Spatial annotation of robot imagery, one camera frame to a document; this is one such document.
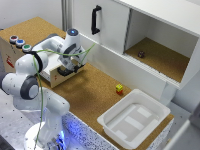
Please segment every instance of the door handle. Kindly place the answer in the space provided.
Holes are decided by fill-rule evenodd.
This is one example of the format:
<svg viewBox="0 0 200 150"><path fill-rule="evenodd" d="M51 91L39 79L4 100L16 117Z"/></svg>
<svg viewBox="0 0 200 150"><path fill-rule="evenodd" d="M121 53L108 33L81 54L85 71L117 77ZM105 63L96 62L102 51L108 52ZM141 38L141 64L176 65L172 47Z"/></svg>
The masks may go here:
<svg viewBox="0 0 200 150"><path fill-rule="evenodd" d="M97 11L100 11L101 10L101 7L100 6L96 6L96 8L93 9L92 11L92 34L97 34L100 32L100 30L98 28L96 28L96 21L97 21Z"/></svg>

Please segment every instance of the yellow object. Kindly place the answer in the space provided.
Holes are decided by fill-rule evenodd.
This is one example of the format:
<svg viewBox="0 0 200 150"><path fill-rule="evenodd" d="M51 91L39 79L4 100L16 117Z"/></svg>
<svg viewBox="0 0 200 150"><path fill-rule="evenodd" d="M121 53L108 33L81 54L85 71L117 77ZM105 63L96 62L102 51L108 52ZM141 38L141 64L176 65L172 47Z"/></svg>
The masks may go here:
<svg viewBox="0 0 200 150"><path fill-rule="evenodd" d="M121 90L123 90L123 86L121 84L118 84L116 86L116 90L117 90L117 92L120 92Z"/></svg>

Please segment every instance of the green cable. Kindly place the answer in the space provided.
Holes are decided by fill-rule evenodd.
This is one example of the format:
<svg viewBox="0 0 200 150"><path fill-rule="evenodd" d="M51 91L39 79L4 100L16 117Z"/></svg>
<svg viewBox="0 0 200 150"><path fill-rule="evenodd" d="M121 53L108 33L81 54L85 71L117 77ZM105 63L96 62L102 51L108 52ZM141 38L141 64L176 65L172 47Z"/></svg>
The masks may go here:
<svg viewBox="0 0 200 150"><path fill-rule="evenodd" d="M36 145L37 145L37 141L38 141L38 137L39 137L39 133L40 133L40 128L41 128L41 125L42 125L42 116L43 116L43 90L42 90L42 83L41 83L40 75L38 73L38 68L37 68L37 65L36 65L36 61L35 61L35 56L34 55L33 55L33 61L34 61L34 66L35 66L35 69L36 69L36 72L37 72L37 76L38 76L38 79L39 79L39 83L40 83L40 87L41 87L41 96L42 96L41 119L40 119L40 126L39 126L39 130L38 130L37 138L36 138L36 142L35 142L35 147L34 147L34 150L35 150Z"/></svg>
<svg viewBox="0 0 200 150"><path fill-rule="evenodd" d="M46 52L56 53L56 54L65 55L65 56L77 56L77 55L86 53L85 56L84 56L84 58L81 61L81 65L82 65L83 60L85 59L85 57L87 56L87 54L90 52L90 50L94 46L95 46L95 43L88 50L86 50L86 51L84 51L82 53L78 53L78 54L62 54L62 53L57 53L57 52L50 51L50 50L39 50L39 51L37 51L37 53L46 51ZM42 96L41 119L40 119L40 126L39 126L39 130L38 130L37 138L36 138L36 142L35 142L35 147L34 147L34 150L35 150L36 145L37 145L37 141L38 141L38 137L39 137L39 134L40 134L40 128L41 128L41 125L42 125L42 116L43 116L43 90L42 90L42 83L41 83L41 79L40 79L40 75L39 75L39 72L38 72L38 68L37 68L37 65L36 65L36 61L35 61L35 56L34 55L33 55L33 61L34 61L34 66L35 66L35 69L36 69L36 72L37 72L37 76L38 76L38 79L39 79L39 83L40 83L40 87L41 87L41 96Z"/></svg>

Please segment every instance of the cabinet door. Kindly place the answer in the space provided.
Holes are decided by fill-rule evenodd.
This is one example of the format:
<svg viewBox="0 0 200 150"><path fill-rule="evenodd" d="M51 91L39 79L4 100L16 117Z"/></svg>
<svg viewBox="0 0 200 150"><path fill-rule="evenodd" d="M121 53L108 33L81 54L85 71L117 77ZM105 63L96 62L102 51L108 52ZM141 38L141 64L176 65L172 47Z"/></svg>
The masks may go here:
<svg viewBox="0 0 200 150"><path fill-rule="evenodd" d="M96 6L97 28L100 32L92 35L92 11ZM72 26L81 34L120 54L124 52L129 19L129 8L113 0L73 0Z"/></svg>

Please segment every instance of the white tray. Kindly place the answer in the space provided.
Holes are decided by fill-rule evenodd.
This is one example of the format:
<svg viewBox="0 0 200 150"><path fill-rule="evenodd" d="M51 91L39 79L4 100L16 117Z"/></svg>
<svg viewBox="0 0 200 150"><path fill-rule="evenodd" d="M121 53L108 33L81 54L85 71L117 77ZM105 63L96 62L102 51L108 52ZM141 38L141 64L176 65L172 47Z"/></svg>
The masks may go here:
<svg viewBox="0 0 200 150"><path fill-rule="evenodd" d="M169 108L135 89L97 120L122 147L136 149L169 113Z"/></svg>

